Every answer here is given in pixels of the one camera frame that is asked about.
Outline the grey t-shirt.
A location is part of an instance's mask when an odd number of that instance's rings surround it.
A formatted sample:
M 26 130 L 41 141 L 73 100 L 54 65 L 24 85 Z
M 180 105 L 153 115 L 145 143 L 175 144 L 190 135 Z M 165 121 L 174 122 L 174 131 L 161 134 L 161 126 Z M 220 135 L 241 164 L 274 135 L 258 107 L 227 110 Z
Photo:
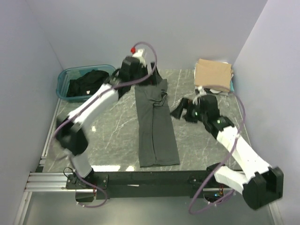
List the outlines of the grey t-shirt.
M 180 164 L 167 90 L 167 79 L 159 74 L 152 84 L 135 86 L 140 167 Z

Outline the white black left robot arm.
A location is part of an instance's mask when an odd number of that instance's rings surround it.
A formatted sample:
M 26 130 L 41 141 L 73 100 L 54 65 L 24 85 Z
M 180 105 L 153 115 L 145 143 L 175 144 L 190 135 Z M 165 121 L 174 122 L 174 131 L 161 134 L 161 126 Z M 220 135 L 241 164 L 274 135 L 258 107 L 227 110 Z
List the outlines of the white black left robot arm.
M 127 56 L 121 67 L 108 76 L 99 90 L 85 103 L 71 111 L 67 117 L 57 118 L 53 137 L 69 152 L 68 157 L 77 175 L 77 183 L 82 188 L 94 185 L 94 170 L 85 155 L 89 145 L 86 129 L 102 111 L 127 94 L 132 86 L 153 84 L 157 71 L 156 60 L 151 63 L 151 68 L 148 73 L 142 56 Z

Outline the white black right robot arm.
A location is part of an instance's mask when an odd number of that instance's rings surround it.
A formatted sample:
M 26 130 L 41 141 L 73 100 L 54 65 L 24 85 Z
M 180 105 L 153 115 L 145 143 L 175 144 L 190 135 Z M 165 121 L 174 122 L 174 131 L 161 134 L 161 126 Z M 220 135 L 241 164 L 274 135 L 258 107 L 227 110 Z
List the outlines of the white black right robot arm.
M 193 101 L 183 98 L 171 115 L 191 123 L 202 122 L 204 128 L 228 150 L 242 169 L 234 171 L 225 162 L 208 167 L 209 173 L 193 196 L 193 201 L 208 184 L 228 186 L 243 196 L 246 204 L 257 210 L 283 196 L 284 174 L 279 167 L 272 167 L 263 160 L 240 135 L 238 128 L 226 116 L 220 114 L 217 98 L 213 95 L 196 97 Z

